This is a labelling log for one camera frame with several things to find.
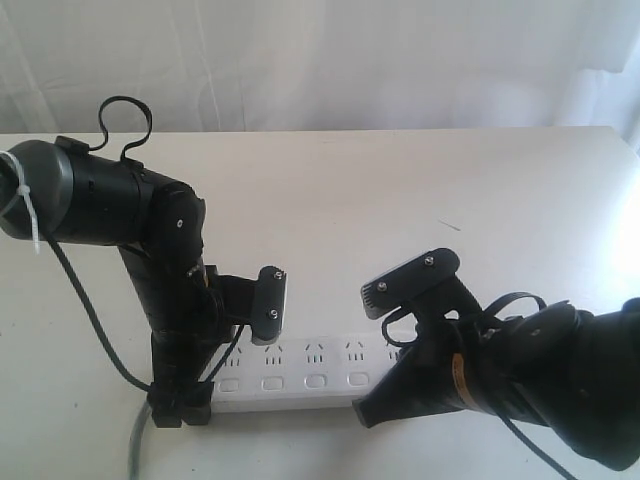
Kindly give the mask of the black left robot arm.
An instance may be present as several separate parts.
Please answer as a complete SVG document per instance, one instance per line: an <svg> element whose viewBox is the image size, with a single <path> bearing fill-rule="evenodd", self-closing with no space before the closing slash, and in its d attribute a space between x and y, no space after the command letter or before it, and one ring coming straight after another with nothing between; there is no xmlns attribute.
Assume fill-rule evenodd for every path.
<svg viewBox="0 0 640 480"><path fill-rule="evenodd" d="M1 228L8 236L117 248L151 329L153 379L143 385L160 428L205 425L211 418L213 355L277 337L269 321L283 291L274 268L256 279L220 274L202 259L204 201L186 183L141 163L95 155L59 137L28 140L1 156Z"/></svg>

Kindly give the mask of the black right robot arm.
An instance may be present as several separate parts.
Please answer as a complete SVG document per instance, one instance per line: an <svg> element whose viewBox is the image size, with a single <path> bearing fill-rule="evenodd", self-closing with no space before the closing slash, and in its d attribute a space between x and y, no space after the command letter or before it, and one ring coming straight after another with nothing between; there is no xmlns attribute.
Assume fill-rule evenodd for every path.
<svg viewBox="0 0 640 480"><path fill-rule="evenodd" d="M360 422L463 410L553 430L578 455L623 471L639 458L639 303L595 315L567 302L499 318L450 278L400 309L417 336L354 404Z"/></svg>

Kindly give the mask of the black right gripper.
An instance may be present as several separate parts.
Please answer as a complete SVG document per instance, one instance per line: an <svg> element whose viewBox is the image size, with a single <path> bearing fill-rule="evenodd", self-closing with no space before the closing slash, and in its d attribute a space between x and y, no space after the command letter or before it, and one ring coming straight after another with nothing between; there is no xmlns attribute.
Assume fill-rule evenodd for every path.
<svg viewBox="0 0 640 480"><path fill-rule="evenodd" d="M363 397L352 402L360 423L474 410L500 415L500 379L482 357L486 314L457 277L411 283L409 309L417 320L415 345Z"/></svg>

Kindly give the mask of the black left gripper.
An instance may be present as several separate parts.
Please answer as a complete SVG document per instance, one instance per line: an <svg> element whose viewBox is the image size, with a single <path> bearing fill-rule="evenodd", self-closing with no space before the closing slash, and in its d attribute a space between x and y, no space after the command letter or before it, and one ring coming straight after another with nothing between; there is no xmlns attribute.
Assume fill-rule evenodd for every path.
<svg viewBox="0 0 640 480"><path fill-rule="evenodd" d="M221 275L201 247L121 247L119 253L151 329L148 405L157 428L208 425L212 381L205 367L236 326L260 331L260 279Z"/></svg>

